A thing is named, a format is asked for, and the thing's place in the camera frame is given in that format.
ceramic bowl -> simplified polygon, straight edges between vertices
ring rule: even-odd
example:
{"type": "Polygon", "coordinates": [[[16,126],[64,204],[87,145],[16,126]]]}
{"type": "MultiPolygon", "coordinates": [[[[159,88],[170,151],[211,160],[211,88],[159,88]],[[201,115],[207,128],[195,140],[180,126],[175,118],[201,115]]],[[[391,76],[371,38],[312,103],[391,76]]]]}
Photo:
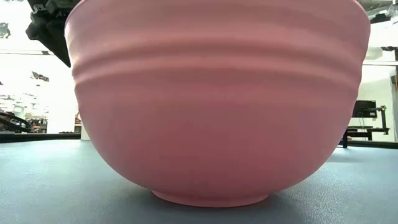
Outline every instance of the ceramic bowl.
{"type": "Polygon", "coordinates": [[[165,200],[235,207],[328,159],[369,30],[354,0],[86,0],[65,37],[103,159],[165,200]]]}

gray table surface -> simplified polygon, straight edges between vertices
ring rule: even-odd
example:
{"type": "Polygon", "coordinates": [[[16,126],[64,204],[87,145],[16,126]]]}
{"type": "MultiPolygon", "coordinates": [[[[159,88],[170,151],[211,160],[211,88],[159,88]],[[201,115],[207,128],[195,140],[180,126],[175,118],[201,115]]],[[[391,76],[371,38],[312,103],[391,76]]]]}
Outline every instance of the gray table surface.
{"type": "Polygon", "coordinates": [[[0,144],[0,223],[314,223],[398,221],[398,151],[337,149],[302,183],[232,209],[165,202],[109,168],[90,142],[0,144]]]}

bowl foot ring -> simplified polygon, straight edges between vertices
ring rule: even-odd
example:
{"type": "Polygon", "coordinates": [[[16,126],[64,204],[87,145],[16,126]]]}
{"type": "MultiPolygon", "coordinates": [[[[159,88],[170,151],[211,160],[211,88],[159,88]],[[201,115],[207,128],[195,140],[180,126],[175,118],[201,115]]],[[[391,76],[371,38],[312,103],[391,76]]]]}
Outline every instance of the bowl foot ring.
{"type": "Polygon", "coordinates": [[[261,202],[268,197],[268,195],[260,195],[255,197],[231,198],[224,200],[209,200],[203,198],[192,198],[180,195],[165,194],[156,191],[152,191],[152,193],[154,193],[154,195],[156,195],[158,198],[161,198],[168,202],[177,203],[181,205],[189,205],[194,207],[207,207],[207,208],[231,208],[231,207],[252,205],[254,203],[261,202]]]}

desk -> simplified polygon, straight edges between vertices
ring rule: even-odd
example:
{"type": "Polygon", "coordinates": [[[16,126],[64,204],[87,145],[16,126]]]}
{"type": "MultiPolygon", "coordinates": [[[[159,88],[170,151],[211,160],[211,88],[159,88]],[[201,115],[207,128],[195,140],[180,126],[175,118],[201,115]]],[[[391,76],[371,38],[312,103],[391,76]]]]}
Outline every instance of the desk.
{"type": "Polygon", "coordinates": [[[256,205],[215,210],[156,198],[110,169],[90,142],[0,144],[0,220],[2,224],[391,224],[398,220],[397,161],[397,150],[337,149],[301,184],[256,205]]]}
{"type": "Polygon", "coordinates": [[[388,134],[389,130],[389,128],[374,128],[372,126],[348,126],[342,138],[343,148],[348,147],[348,137],[367,138],[368,141],[373,141],[374,132],[388,134]]]}

